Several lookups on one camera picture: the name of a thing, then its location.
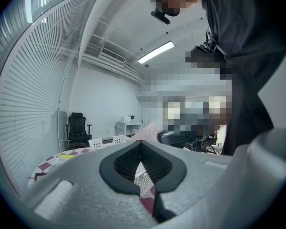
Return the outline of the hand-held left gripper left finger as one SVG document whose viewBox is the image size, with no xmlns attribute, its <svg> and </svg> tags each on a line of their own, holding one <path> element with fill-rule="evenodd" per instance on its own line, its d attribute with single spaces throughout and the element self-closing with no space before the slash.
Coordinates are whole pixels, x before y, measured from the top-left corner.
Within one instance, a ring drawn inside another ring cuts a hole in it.
<svg viewBox="0 0 286 229">
<path fill-rule="evenodd" d="M 40 226 L 157 226 L 137 194 L 114 191 L 100 175 L 104 158 L 135 144 L 127 142 L 71 158 L 33 185 L 23 203 L 37 216 Z"/>
</svg>

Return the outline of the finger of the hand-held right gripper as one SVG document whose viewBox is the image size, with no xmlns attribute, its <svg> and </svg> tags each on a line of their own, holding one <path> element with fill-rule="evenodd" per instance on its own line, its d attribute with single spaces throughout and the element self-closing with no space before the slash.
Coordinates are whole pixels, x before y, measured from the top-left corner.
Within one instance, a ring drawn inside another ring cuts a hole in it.
<svg viewBox="0 0 286 229">
<path fill-rule="evenodd" d="M 174 131 L 162 131 L 157 135 L 158 142 L 167 146 L 184 148 L 186 142 L 190 140 L 189 136 L 178 135 Z"/>
</svg>

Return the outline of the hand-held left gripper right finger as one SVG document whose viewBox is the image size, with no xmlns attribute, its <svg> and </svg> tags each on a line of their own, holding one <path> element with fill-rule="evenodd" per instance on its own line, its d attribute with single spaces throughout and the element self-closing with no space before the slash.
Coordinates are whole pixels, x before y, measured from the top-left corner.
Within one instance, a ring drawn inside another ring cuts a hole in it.
<svg viewBox="0 0 286 229">
<path fill-rule="evenodd" d="M 227 169 L 230 156 L 141 142 L 141 162 L 155 187 L 153 218 L 161 223 L 188 210 Z"/>
</svg>

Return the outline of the white plastic basket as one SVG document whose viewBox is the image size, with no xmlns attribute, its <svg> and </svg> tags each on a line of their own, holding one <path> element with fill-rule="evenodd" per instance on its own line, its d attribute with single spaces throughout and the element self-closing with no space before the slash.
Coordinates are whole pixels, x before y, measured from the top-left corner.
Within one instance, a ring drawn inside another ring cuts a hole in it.
<svg viewBox="0 0 286 229">
<path fill-rule="evenodd" d="M 105 140 L 103 141 L 101 138 L 98 139 L 91 139 L 88 141 L 89 145 L 90 145 L 90 149 L 92 151 L 95 150 L 100 150 L 102 148 L 106 148 L 106 147 L 110 147 L 110 146 L 114 146 L 117 144 L 122 144 L 122 143 L 126 143 L 130 138 L 125 136 L 125 135 L 118 135 L 118 136 L 114 136 L 111 139 Z M 149 178 L 145 168 L 143 167 L 142 163 L 140 162 L 136 173 L 135 173 L 135 177 L 131 178 L 131 181 L 138 185 L 140 188 L 140 197 L 145 196 L 148 191 L 150 191 L 153 187 L 153 182 L 152 180 Z"/>
</svg>

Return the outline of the small white table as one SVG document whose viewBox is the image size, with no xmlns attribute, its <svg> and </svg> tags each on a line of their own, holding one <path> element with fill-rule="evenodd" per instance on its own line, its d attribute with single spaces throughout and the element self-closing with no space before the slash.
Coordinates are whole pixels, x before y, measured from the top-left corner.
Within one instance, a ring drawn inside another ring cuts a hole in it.
<svg viewBox="0 0 286 229">
<path fill-rule="evenodd" d="M 116 122 L 116 129 L 115 134 L 116 135 L 130 135 L 131 137 L 136 134 L 138 131 L 140 131 L 142 128 L 142 123 L 138 122 Z"/>
</svg>

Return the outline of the yellow book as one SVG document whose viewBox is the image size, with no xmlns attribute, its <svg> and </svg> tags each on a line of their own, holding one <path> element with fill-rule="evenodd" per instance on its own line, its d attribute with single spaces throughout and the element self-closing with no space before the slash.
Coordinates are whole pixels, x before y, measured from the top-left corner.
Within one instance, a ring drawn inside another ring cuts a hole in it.
<svg viewBox="0 0 286 229">
<path fill-rule="evenodd" d="M 59 161 L 59 162 L 65 162 L 71 158 L 75 157 L 75 155 L 63 155 L 63 154 L 60 154 L 57 156 L 56 160 Z"/>
</svg>

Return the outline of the round checkered table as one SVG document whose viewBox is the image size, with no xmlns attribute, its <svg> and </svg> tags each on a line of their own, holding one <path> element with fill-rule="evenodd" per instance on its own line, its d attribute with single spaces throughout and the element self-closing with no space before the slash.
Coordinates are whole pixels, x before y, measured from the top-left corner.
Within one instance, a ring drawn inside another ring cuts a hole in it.
<svg viewBox="0 0 286 229">
<path fill-rule="evenodd" d="M 58 153 L 56 155 L 53 155 L 47 159 L 45 159 L 43 162 L 41 162 L 32 172 L 28 184 L 27 189 L 31 188 L 37 181 L 41 180 L 47 173 L 49 173 L 51 170 L 55 169 L 57 166 L 61 165 L 63 162 L 59 162 L 56 160 L 57 156 L 60 154 L 63 155 L 82 155 L 89 152 L 93 152 L 90 148 L 77 148 L 74 150 L 68 150 L 61 153 Z M 154 206 L 154 193 L 155 193 L 155 187 L 153 186 L 148 193 L 140 197 L 140 202 L 143 205 L 143 207 L 148 211 L 149 214 L 153 214 L 153 206 Z"/>
</svg>

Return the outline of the long ceiling light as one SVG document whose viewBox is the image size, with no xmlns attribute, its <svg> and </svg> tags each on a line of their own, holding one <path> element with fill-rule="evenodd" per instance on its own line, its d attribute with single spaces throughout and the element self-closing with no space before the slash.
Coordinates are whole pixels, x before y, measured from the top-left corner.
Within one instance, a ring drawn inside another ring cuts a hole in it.
<svg viewBox="0 0 286 229">
<path fill-rule="evenodd" d="M 156 57 L 157 55 L 171 49 L 174 47 L 174 44 L 172 41 L 168 41 L 167 43 L 159 46 L 158 48 L 150 51 L 149 53 L 147 53 L 146 55 L 144 55 L 143 57 L 141 57 L 140 59 L 138 59 L 138 63 L 143 64 L 145 62 L 147 62 L 148 60 Z"/>
</svg>

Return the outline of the black chest-mounted screen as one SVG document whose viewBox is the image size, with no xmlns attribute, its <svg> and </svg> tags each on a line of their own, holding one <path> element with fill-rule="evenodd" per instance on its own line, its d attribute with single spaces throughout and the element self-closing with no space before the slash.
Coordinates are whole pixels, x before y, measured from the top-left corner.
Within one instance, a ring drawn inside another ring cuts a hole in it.
<svg viewBox="0 0 286 229">
<path fill-rule="evenodd" d="M 195 46 L 190 52 L 185 55 L 185 62 L 190 63 L 225 63 L 224 54 L 218 50 L 211 51 L 204 45 Z"/>
</svg>

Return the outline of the white air conditioner vent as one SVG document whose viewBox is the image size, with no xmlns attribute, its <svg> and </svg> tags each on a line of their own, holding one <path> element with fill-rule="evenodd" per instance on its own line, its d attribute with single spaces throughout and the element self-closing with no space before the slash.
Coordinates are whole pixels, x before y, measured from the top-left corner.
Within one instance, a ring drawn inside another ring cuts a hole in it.
<svg viewBox="0 0 286 229">
<path fill-rule="evenodd" d="M 98 54 L 98 57 L 106 57 L 110 60 L 113 60 L 119 64 L 124 64 L 126 59 L 123 58 L 122 56 L 102 47 L 99 54 Z"/>
</svg>

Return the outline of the white slatted blinds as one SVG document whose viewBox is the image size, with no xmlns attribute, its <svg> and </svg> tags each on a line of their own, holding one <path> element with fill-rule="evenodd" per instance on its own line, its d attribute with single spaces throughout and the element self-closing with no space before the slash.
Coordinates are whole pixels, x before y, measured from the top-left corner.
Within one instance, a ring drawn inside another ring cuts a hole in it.
<svg viewBox="0 0 286 229">
<path fill-rule="evenodd" d="M 25 194 L 62 148 L 82 35 L 96 0 L 11 0 L 0 15 L 0 185 Z"/>
</svg>

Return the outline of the person's black shirt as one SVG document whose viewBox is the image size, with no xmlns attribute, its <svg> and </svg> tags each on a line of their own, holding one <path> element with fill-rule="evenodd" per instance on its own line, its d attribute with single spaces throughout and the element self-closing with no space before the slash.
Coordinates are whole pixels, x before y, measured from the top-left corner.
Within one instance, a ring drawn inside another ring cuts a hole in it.
<svg viewBox="0 0 286 229">
<path fill-rule="evenodd" d="M 202 0 L 209 28 L 218 38 L 232 78 L 232 118 L 223 154 L 273 128 L 258 92 L 286 54 L 286 37 L 262 0 Z"/>
</svg>

